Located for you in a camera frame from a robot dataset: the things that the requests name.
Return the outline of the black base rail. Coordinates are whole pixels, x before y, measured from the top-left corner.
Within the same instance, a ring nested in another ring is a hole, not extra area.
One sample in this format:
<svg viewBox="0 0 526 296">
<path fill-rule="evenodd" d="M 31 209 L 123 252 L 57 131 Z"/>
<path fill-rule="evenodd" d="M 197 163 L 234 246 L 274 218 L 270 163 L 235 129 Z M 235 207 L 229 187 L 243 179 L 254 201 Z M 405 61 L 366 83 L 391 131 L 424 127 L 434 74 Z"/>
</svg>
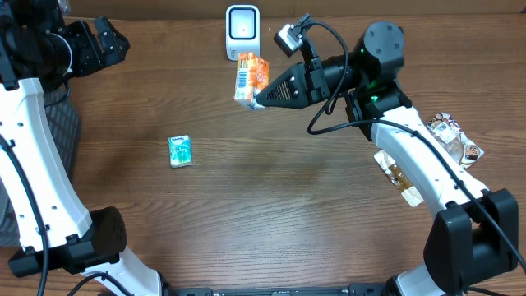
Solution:
<svg viewBox="0 0 526 296">
<path fill-rule="evenodd" d="M 268 288 L 268 289 L 174 289 L 177 296 L 382 296 L 388 295 L 386 284 L 350 284 L 349 286 Z"/>
</svg>

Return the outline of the white barcode scanner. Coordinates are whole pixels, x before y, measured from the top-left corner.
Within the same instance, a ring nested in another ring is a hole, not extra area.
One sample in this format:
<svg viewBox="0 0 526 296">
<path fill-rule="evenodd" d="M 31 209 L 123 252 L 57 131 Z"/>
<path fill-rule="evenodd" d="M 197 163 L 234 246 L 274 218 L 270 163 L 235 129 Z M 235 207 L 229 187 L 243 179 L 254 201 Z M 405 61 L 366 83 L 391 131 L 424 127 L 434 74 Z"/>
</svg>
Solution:
<svg viewBox="0 0 526 296">
<path fill-rule="evenodd" d="M 235 4 L 225 12 L 225 47 L 230 61 L 240 53 L 261 55 L 261 14 L 255 5 Z"/>
</svg>

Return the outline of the grey plastic mesh basket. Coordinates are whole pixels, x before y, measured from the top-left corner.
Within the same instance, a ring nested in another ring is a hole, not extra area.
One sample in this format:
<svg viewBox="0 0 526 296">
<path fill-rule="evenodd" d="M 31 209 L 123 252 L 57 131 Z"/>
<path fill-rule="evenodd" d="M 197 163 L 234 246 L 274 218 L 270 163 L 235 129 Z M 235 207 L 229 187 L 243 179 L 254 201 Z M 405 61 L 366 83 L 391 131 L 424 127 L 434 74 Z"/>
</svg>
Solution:
<svg viewBox="0 0 526 296">
<path fill-rule="evenodd" d="M 81 121 L 69 99 L 58 103 L 65 94 L 66 91 L 63 89 L 44 94 L 44 105 L 55 146 L 68 178 L 72 179 L 81 134 Z M 1 183 L 1 246 L 16 247 L 19 244 L 15 211 L 6 188 Z"/>
</svg>

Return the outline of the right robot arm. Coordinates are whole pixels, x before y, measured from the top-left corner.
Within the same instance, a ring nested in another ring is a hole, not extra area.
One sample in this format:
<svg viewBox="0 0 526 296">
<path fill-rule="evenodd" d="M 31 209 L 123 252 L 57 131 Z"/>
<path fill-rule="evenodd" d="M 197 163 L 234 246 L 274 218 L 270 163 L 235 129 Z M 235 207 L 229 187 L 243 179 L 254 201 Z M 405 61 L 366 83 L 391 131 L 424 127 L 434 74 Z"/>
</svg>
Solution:
<svg viewBox="0 0 526 296">
<path fill-rule="evenodd" d="M 344 98 L 347 124 L 385 151 L 421 194 L 433 218 L 422 263 L 384 284 L 352 284 L 351 294 L 461 295 L 484 280 L 524 266 L 519 253 L 519 206 L 505 190 L 493 192 L 454 161 L 427 130 L 398 74 L 404 65 L 404 32 L 378 21 L 354 49 L 321 59 L 308 39 L 315 22 L 304 16 L 275 34 L 287 55 L 303 60 L 263 89 L 265 107 L 331 113 Z"/>
</svg>

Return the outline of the orange tissue pack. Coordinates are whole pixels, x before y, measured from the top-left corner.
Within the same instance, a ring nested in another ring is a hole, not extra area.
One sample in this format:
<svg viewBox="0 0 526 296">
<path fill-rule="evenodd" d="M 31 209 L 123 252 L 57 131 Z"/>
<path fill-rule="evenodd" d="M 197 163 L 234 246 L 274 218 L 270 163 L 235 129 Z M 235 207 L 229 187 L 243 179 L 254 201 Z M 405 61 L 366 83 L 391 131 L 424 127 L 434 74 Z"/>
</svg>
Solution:
<svg viewBox="0 0 526 296">
<path fill-rule="evenodd" d="M 237 76 L 233 99 L 241 106 L 257 110 L 264 106 L 256 101 L 256 96 L 269 85 L 270 64 L 255 53 L 238 55 Z"/>
</svg>

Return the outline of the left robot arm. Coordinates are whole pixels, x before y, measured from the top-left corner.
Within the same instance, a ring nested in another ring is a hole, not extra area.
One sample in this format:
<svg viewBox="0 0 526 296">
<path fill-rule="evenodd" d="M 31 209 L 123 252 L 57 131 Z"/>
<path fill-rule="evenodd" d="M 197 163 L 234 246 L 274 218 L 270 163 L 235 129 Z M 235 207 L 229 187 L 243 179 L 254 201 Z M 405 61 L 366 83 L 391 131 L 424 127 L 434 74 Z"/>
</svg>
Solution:
<svg viewBox="0 0 526 296">
<path fill-rule="evenodd" d="M 20 234 L 16 277 L 63 269 L 116 295 L 173 293 L 127 246 L 118 209 L 83 205 L 46 116 L 45 94 L 122 62 L 129 47 L 106 17 L 66 24 L 57 1 L 1 4 L 1 179 Z"/>
</svg>

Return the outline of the beige paper pouch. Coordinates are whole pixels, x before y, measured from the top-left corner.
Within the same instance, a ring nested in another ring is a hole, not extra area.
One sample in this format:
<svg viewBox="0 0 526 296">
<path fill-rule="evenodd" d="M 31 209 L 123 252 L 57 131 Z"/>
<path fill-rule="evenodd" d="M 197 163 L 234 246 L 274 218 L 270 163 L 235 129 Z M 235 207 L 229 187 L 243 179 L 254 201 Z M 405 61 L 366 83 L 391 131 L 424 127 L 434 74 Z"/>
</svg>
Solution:
<svg viewBox="0 0 526 296">
<path fill-rule="evenodd" d="M 484 151 L 466 136 L 448 113 L 437 113 L 428 121 L 427 130 L 463 169 L 469 168 L 484 155 Z M 374 159 L 411 207 L 423 202 L 419 191 L 390 155 L 380 150 L 374 154 Z"/>
</svg>

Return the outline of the blue white package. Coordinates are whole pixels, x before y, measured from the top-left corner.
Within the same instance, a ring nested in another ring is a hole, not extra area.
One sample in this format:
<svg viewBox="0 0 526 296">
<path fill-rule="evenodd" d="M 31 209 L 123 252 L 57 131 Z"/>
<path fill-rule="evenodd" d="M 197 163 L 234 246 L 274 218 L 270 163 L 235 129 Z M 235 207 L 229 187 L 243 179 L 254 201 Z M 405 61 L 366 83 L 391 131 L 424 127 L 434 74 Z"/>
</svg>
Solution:
<svg viewBox="0 0 526 296">
<path fill-rule="evenodd" d="M 173 169 L 192 165 L 191 138 L 188 135 L 170 137 L 168 150 Z"/>
</svg>

